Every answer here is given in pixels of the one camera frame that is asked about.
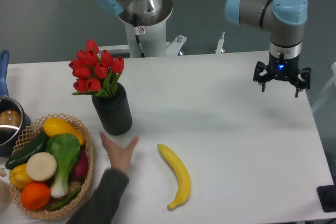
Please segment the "dark grey sleeved forearm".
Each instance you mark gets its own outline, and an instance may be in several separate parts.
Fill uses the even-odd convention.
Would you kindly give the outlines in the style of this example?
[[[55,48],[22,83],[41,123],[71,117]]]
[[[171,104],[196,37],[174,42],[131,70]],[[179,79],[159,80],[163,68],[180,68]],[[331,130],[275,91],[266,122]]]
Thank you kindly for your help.
[[[112,168],[106,170],[90,199],[67,223],[111,223],[128,183],[125,173]]]

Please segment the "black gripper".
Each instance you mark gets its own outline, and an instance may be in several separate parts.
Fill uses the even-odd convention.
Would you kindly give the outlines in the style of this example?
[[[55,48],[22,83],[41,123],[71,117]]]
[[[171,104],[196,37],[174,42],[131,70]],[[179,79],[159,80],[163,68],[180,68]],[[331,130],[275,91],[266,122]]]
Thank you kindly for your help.
[[[295,98],[299,92],[310,89],[311,68],[298,69],[300,55],[287,59],[281,54],[274,56],[269,53],[268,65],[258,61],[255,66],[253,81],[261,85],[261,91],[265,92],[266,83],[270,80],[295,81]]]

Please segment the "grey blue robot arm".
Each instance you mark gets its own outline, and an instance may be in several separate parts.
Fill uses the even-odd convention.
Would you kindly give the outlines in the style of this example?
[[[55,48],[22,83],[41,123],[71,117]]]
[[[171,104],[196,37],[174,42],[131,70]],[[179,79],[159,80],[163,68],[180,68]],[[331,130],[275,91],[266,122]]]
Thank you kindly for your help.
[[[225,18],[235,24],[270,33],[268,63],[256,63],[253,81],[264,91],[272,80],[295,87],[295,94],[310,88],[311,68],[299,68],[308,0],[226,0]]]

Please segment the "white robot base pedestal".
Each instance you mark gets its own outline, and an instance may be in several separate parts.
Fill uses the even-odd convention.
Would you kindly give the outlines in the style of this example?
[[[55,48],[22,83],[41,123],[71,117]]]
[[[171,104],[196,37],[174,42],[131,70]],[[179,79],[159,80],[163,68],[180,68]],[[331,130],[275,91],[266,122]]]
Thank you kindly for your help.
[[[157,14],[146,16],[122,13],[129,54],[131,58],[165,56],[166,21],[173,11],[173,1],[163,0],[162,9]]]

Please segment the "person's bare hand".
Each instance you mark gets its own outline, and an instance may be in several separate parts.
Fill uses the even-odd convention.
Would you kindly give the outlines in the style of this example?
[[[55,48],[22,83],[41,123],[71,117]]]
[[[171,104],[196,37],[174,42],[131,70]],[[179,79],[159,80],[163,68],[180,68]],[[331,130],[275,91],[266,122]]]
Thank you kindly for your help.
[[[111,168],[127,174],[130,168],[134,148],[140,137],[135,136],[126,147],[123,147],[107,138],[103,132],[100,132],[99,135],[102,141],[102,146],[108,154]]]

